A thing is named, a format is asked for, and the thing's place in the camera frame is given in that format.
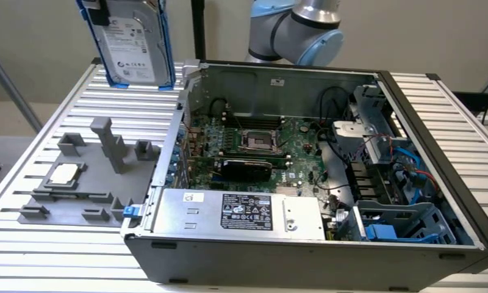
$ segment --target motherboard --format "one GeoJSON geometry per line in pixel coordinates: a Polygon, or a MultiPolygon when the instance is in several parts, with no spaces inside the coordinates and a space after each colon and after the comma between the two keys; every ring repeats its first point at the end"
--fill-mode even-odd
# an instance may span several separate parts
{"type": "Polygon", "coordinates": [[[191,188],[314,197],[324,173],[315,122],[198,116],[190,129],[191,188]]]}

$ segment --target blue latch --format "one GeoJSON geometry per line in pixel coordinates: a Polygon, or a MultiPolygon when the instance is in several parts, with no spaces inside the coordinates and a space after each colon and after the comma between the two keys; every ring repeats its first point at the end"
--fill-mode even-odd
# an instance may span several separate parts
{"type": "Polygon", "coordinates": [[[139,217],[139,210],[135,206],[126,206],[123,210],[123,217],[124,218],[138,218],[139,217]]]}

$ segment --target hard drive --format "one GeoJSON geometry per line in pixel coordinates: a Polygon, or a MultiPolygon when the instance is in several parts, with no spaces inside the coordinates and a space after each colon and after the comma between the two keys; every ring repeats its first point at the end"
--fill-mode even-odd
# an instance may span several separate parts
{"type": "Polygon", "coordinates": [[[175,67],[164,1],[78,0],[112,87],[174,89],[175,67]]]}

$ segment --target capacitor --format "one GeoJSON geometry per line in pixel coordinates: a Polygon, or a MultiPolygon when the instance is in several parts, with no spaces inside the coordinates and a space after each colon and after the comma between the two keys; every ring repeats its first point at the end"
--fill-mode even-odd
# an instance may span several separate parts
{"type": "Polygon", "coordinates": [[[310,132],[310,128],[306,125],[300,126],[299,130],[300,130],[302,133],[308,133],[310,132]]]}
{"type": "Polygon", "coordinates": [[[174,146],[172,154],[175,154],[175,155],[180,154],[180,146],[178,146],[178,145],[174,146]]]}
{"type": "Polygon", "coordinates": [[[170,185],[174,182],[174,176],[172,175],[167,175],[166,176],[166,180],[164,180],[164,185],[170,185]]]}
{"type": "Polygon", "coordinates": [[[179,128],[179,131],[178,131],[178,141],[180,142],[184,138],[184,136],[187,135],[187,130],[182,128],[179,128]]]}
{"type": "Polygon", "coordinates": [[[168,166],[168,174],[174,174],[178,172],[178,164],[168,166]]]}
{"type": "Polygon", "coordinates": [[[179,162],[179,156],[172,155],[172,157],[170,159],[170,163],[174,164],[174,163],[178,163],[178,162],[179,162]]]}

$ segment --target red cable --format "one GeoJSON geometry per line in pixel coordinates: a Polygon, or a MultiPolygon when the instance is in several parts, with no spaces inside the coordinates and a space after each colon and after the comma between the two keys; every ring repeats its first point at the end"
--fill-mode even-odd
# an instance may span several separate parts
{"type": "Polygon", "coordinates": [[[419,173],[419,174],[426,175],[430,178],[431,182],[432,182],[432,185],[434,185],[435,190],[439,190],[439,187],[436,185],[436,180],[434,179],[432,174],[430,174],[428,172],[422,171],[422,170],[415,170],[415,172],[419,173]]]}

